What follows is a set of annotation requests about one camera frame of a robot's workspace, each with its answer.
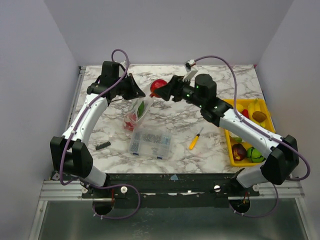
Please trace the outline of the red apple toy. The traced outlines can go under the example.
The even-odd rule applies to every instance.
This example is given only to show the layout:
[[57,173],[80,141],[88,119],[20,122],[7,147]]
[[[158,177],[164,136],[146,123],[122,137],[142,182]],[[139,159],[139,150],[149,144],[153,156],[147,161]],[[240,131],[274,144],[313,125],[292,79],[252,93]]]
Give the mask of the red apple toy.
[[156,79],[154,80],[151,85],[150,85],[150,97],[153,98],[161,98],[159,95],[157,95],[155,93],[155,90],[157,90],[158,88],[161,88],[163,86],[165,86],[167,84],[167,82],[164,79]]

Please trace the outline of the clear zip top bag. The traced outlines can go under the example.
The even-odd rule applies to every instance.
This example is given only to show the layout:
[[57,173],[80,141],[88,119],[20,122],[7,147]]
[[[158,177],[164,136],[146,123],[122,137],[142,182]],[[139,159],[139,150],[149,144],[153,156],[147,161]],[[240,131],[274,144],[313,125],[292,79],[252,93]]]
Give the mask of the clear zip top bag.
[[136,127],[139,127],[153,103],[154,99],[149,96],[135,99],[124,116],[123,128],[128,131],[133,131]]

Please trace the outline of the large green pepper toy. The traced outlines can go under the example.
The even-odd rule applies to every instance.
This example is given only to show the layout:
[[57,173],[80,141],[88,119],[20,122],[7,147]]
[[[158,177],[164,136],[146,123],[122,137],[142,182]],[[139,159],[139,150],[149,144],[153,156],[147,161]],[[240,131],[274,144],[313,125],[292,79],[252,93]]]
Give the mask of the large green pepper toy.
[[137,115],[138,115],[139,118],[143,115],[144,109],[145,109],[145,102],[142,101],[140,103],[140,105],[138,106],[138,109],[137,109]]

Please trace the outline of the red bell pepper toy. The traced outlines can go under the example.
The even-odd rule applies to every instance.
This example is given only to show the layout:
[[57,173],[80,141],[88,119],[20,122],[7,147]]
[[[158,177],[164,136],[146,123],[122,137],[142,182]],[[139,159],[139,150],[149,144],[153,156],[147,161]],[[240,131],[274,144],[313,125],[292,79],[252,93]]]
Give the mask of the red bell pepper toy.
[[137,115],[135,113],[128,113],[123,120],[123,128],[128,131],[133,131],[137,125]]

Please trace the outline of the dark purple onion toy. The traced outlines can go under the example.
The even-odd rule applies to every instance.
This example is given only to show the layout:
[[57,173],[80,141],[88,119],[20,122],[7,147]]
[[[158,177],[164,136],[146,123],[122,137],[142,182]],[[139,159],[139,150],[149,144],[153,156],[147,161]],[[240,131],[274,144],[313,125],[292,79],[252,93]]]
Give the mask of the dark purple onion toy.
[[247,157],[247,150],[241,143],[234,144],[231,147],[232,156],[235,161],[242,161]]

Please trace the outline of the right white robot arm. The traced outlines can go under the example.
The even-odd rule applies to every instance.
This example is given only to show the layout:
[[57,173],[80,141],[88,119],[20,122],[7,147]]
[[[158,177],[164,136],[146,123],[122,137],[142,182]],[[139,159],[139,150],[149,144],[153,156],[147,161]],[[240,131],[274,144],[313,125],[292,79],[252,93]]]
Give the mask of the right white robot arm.
[[230,191],[236,196],[260,183],[281,185],[299,164],[298,144],[293,136],[282,137],[236,113],[236,108],[217,97],[217,84],[208,74],[197,75],[194,86],[174,75],[154,93],[165,101],[185,100],[199,107],[207,122],[241,137],[262,154],[265,161],[239,171],[230,183]]

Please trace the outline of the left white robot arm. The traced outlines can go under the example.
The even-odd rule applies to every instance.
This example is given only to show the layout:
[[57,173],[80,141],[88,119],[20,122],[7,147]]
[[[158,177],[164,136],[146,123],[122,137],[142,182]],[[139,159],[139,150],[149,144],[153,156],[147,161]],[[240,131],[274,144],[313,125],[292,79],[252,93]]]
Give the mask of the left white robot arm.
[[97,81],[87,89],[83,106],[73,123],[60,137],[50,141],[54,170],[71,175],[93,185],[93,191],[101,198],[111,191],[107,174],[97,169],[87,148],[92,131],[111,101],[121,96],[124,100],[144,98],[128,67],[115,61],[104,61]]

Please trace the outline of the clear screw organizer box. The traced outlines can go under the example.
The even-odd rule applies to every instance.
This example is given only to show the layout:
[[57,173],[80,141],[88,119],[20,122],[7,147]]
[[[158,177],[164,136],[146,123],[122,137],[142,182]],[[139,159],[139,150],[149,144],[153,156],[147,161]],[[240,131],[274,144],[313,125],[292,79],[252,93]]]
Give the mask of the clear screw organizer box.
[[151,128],[135,128],[131,135],[128,152],[135,156],[166,160],[170,156],[172,134]]

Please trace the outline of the black toothed plastic part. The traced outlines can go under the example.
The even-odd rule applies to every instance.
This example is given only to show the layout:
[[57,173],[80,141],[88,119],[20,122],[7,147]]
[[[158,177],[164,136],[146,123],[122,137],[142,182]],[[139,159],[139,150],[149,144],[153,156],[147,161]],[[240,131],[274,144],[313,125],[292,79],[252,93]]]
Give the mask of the black toothed plastic part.
[[106,141],[106,142],[103,142],[101,144],[96,145],[95,150],[99,151],[99,150],[102,150],[102,149],[109,147],[110,145],[111,145],[111,143],[109,141]]

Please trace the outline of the red chili pepper toy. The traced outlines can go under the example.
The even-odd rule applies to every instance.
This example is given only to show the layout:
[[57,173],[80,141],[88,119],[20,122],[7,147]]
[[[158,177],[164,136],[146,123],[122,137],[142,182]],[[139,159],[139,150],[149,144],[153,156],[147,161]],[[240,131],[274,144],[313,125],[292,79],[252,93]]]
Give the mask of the red chili pepper toy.
[[243,115],[243,116],[245,116],[246,118],[250,118],[250,116],[249,116],[249,112],[248,112],[248,110],[247,109],[244,109],[242,112],[241,112],[241,114]]

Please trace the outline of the yellow banana bunch toy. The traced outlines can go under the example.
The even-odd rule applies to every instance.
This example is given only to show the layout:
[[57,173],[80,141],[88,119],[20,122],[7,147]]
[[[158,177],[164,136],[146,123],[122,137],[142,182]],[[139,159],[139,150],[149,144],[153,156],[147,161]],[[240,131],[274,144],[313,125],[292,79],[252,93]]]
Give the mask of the yellow banana bunch toy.
[[260,107],[260,102],[258,99],[253,99],[250,101],[250,103],[248,104],[248,113],[249,113],[249,119],[254,122],[255,124],[259,125],[260,127],[262,128],[266,128],[266,122],[267,122],[267,119],[264,121],[264,122],[257,122],[253,119],[253,113],[255,111],[262,111],[261,107]]

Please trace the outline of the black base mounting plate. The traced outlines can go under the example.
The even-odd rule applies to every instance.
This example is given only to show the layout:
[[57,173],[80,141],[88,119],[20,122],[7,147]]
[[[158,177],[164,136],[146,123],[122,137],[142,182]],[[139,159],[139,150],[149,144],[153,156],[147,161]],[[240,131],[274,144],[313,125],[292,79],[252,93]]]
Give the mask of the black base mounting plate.
[[172,209],[227,208],[229,199],[259,196],[236,183],[232,173],[110,173],[106,184],[111,189],[90,187],[82,198],[116,209]]

